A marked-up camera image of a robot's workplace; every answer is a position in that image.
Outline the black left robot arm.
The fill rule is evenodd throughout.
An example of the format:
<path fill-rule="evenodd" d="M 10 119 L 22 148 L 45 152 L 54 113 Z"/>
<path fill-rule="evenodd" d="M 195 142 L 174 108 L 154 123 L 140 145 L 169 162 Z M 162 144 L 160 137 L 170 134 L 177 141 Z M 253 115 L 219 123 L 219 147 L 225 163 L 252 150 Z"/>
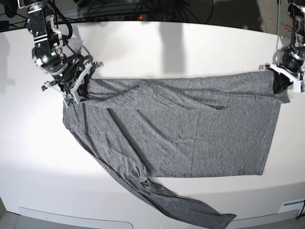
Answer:
<path fill-rule="evenodd" d="M 279 63 L 266 63 L 260 70 L 274 73 L 273 92 L 280 94 L 289 86 L 294 93 L 305 91 L 305 2 L 289 0 L 288 15 L 292 19 L 291 40 Z"/>

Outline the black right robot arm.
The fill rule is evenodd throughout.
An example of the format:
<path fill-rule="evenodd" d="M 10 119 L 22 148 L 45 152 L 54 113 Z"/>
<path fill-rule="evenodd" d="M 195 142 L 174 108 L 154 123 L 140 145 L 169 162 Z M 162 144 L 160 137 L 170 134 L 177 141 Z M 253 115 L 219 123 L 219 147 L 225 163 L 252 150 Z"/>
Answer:
<path fill-rule="evenodd" d="M 93 61 L 91 54 L 81 54 L 82 42 L 73 38 L 72 25 L 52 1 L 19 0 L 17 3 L 19 9 L 27 10 L 26 26 L 34 42 L 33 62 L 53 77 L 41 89 L 61 94 L 66 107 L 79 104 L 86 94 L 86 79 L 102 62 Z"/>

